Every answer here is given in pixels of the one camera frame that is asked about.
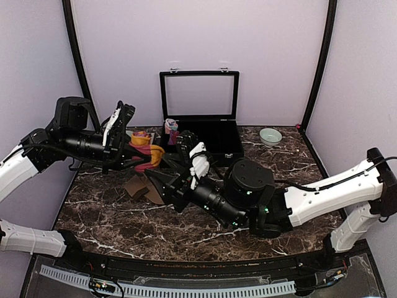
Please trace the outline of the magenta striped sock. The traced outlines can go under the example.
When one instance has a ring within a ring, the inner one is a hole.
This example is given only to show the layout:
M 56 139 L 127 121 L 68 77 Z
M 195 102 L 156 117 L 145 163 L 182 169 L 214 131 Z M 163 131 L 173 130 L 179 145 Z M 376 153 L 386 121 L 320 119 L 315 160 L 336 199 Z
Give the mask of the magenta striped sock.
M 162 147 L 151 143 L 151 134 L 145 131 L 132 132 L 129 145 L 149 157 L 148 162 L 135 166 L 137 173 L 144 173 L 147 169 L 157 168 L 165 154 Z

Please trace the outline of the brown sock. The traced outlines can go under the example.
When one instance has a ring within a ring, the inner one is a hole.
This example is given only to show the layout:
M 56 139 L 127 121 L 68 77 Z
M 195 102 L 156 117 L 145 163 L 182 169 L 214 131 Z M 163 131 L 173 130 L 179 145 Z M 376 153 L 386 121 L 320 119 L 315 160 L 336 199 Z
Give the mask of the brown sock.
M 144 197 L 156 205 L 165 204 L 154 184 L 145 175 L 134 175 L 125 183 L 125 190 L 133 200 Z

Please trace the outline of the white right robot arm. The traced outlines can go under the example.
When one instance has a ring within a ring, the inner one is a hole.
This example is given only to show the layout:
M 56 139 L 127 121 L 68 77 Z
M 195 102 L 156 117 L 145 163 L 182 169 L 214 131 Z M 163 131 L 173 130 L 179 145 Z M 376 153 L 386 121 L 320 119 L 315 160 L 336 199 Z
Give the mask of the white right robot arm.
M 163 202 L 177 212 L 195 204 L 224 227 L 247 227 L 252 235 L 277 238 L 320 215 L 352 206 L 317 254 L 322 269 L 332 268 L 377 220 L 396 213 L 396 176 L 377 148 L 369 149 L 357 166 L 306 186 L 276 180 L 270 169 L 240 158 L 218 186 L 208 175 L 212 157 L 203 142 L 185 131 L 176 146 L 177 156 L 166 157 L 174 174 L 156 169 L 145 173 Z

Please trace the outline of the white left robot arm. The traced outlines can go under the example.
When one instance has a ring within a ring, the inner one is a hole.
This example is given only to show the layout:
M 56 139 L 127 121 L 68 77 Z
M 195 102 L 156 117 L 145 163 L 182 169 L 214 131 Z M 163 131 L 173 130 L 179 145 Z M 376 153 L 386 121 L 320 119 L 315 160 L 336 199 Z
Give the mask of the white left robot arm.
M 130 146 L 127 124 L 135 107 L 118 102 L 114 113 L 100 124 L 94 106 L 83 97 L 62 97 L 44 129 L 26 135 L 1 161 L 1 199 L 57 161 L 67 158 L 89 163 L 107 173 L 149 161 Z M 39 230 L 1 220 L 1 251 L 20 251 L 63 258 L 75 271 L 87 266 L 87 256 L 72 232 Z

